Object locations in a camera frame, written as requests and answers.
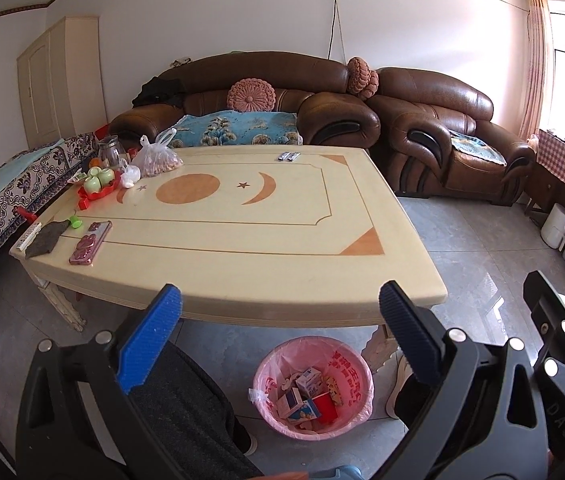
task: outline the white shoe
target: white shoe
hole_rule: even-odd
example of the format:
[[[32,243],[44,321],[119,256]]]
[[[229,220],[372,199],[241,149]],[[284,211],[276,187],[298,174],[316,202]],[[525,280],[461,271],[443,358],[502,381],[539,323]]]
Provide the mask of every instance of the white shoe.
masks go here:
[[[389,400],[387,400],[387,405],[385,410],[387,411],[387,415],[391,418],[399,418],[395,414],[395,400],[397,399],[400,390],[402,387],[405,386],[406,380],[411,376],[413,371],[411,370],[411,365],[406,360],[405,355],[400,355],[400,361],[398,361],[398,374],[397,379],[395,380],[395,386],[393,387],[393,391],[389,396]]]
[[[256,449],[258,449],[258,441],[256,438],[251,433],[249,433],[249,436],[251,437],[251,446],[249,446],[249,449],[246,450],[245,456],[253,455],[256,452]]]

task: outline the trash can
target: trash can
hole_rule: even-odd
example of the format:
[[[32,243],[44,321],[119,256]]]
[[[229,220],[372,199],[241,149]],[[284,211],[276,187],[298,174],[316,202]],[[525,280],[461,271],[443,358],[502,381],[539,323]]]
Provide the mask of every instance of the trash can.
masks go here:
[[[553,204],[549,217],[542,226],[540,235],[545,243],[552,249],[557,249],[565,238],[565,208],[560,204]]]
[[[342,397],[338,418],[317,431],[301,430],[278,418],[275,402],[282,396],[283,381],[313,367],[333,377]],[[303,336],[277,346],[262,361],[249,397],[262,418],[279,433],[298,440],[326,440],[362,424],[373,411],[373,378],[360,352],[324,336]]]

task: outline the brown leather sofa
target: brown leather sofa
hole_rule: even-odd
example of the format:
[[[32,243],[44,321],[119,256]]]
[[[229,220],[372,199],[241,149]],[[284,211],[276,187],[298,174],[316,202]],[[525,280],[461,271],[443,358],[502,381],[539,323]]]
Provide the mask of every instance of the brown leather sofa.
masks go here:
[[[367,104],[380,117],[381,134],[371,158],[396,194],[477,198],[498,205],[518,199],[536,155],[520,137],[490,122],[491,99],[437,72],[377,72],[379,88]],[[452,149],[450,130],[482,139],[507,165]]]
[[[186,89],[182,108],[151,104],[117,116],[109,133],[127,147],[142,135],[154,140],[185,114],[202,116],[227,109],[227,92],[240,79],[255,77],[276,91],[275,111],[297,113],[305,144],[369,148],[380,134],[377,115],[347,94],[347,67],[337,61],[290,52],[237,52],[206,57],[163,72]]]

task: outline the pink trash bin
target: pink trash bin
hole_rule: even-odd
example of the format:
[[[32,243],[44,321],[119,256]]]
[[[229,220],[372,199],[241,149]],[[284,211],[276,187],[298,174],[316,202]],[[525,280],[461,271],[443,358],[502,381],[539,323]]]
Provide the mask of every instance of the pink trash bin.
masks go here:
[[[318,431],[301,430],[278,418],[275,402],[282,383],[296,372],[313,367],[334,377],[343,406],[338,418]],[[339,436],[368,420],[373,411],[373,379],[359,352],[349,345],[323,336],[303,336],[277,346],[260,363],[249,396],[262,418],[279,433],[298,440],[326,440]]]

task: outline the phone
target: phone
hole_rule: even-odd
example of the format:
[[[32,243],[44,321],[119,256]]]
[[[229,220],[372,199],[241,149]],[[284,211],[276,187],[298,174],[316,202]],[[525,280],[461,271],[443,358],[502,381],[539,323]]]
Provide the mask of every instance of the phone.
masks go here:
[[[104,237],[112,228],[112,222],[93,222],[86,232],[86,235],[80,238],[76,244],[76,250],[69,258],[71,265],[91,265],[98,252],[98,248],[102,244]]]

